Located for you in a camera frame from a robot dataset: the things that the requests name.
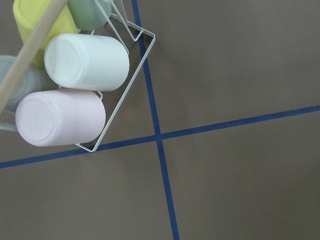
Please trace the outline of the white plastic cup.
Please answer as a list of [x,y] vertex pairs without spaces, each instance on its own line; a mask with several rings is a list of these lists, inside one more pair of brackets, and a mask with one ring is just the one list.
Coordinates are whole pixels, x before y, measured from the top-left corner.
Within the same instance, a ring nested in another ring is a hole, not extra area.
[[48,43],[44,65],[61,87],[110,92],[127,79],[130,60],[124,46],[113,37],[63,33]]

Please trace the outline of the pink plastic cup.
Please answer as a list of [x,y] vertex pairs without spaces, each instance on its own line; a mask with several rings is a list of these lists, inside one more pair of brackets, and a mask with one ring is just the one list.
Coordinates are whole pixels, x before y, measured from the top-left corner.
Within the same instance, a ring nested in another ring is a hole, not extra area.
[[22,99],[15,113],[20,136],[37,147],[88,143],[106,121],[102,100],[89,90],[34,92]]

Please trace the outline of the green plastic cup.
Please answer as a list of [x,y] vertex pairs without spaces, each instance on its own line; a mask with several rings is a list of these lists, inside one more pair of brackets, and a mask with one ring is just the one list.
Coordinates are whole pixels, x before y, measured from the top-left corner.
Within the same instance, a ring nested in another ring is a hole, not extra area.
[[80,30],[96,30],[107,23],[107,18],[94,0],[69,0],[67,5]]

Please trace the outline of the grey blue plastic cup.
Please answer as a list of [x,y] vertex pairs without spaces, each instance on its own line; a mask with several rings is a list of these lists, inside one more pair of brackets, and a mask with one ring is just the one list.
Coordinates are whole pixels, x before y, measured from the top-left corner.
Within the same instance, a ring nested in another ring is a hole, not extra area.
[[[3,82],[15,60],[15,56],[0,55],[0,84]],[[20,81],[18,87],[10,97],[4,110],[9,113],[15,113],[20,101],[27,95],[34,92],[58,89],[59,86],[50,79],[47,72],[32,63],[25,72],[24,77]]]

